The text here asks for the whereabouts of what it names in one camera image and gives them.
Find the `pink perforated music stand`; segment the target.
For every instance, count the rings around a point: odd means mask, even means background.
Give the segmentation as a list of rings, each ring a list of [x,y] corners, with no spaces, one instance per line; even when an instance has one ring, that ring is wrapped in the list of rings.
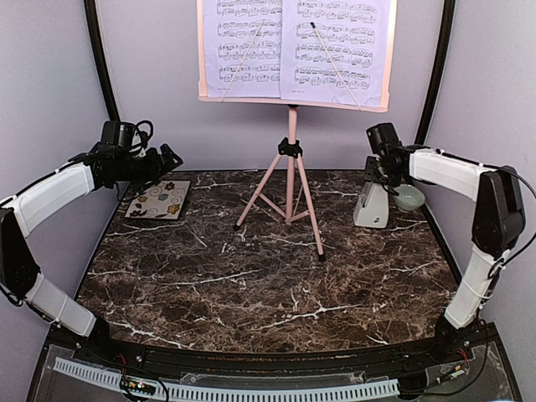
[[[203,2],[197,4],[198,18],[198,63],[199,63],[199,83],[198,97],[201,101],[211,101],[219,103],[264,103],[284,105],[288,110],[288,134],[280,142],[277,157],[286,158],[288,161],[287,181],[286,181],[286,206],[280,209],[280,214],[287,223],[294,222],[301,218],[302,214],[297,207],[301,201],[310,201],[312,196],[307,183],[306,170],[303,163],[303,153],[300,142],[297,137],[297,112],[302,106],[327,107],[351,111],[362,111],[352,108],[329,107],[320,105],[298,105],[291,100],[284,100],[281,94],[278,98],[236,98],[230,97],[223,100],[208,96],[208,86],[206,79],[206,66],[204,54],[204,28],[203,28]],[[385,112],[385,111],[367,111],[367,112]]]

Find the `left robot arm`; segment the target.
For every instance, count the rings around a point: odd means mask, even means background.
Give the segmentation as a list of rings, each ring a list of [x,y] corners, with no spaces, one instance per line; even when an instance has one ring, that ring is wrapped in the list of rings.
[[[28,306],[48,323],[86,339],[85,351],[100,365],[118,358],[105,319],[74,300],[84,263],[112,211],[98,188],[120,182],[151,185],[182,163],[167,145],[134,157],[94,147],[1,203],[1,292],[14,306]]]

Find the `white metronome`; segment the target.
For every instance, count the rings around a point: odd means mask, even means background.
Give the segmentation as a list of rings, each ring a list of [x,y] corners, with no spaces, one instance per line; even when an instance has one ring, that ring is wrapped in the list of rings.
[[[379,183],[366,182],[353,211],[358,227],[383,229],[389,219],[389,196]]]

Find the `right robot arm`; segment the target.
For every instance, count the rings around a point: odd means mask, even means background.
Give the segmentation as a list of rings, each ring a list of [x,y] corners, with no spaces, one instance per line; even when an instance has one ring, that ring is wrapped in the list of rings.
[[[439,330],[459,330],[474,321],[524,231],[526,217],[514,168],[493,167],[440,149],[393,145],[374,147],[365,165],[365,184],[353,211],[359,227],[384,228],[389,196],[403,178],[432,183],[474,202],[472,255],[456,294],[439,320]]]

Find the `sheet music page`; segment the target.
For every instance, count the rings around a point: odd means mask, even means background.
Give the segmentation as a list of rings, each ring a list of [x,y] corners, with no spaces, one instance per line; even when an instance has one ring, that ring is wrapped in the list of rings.
[[[282,2],[203,2],[208,96],[280,96]]]
[[[395,1],[285,1],[280,94],[298,105],[387,111]]]

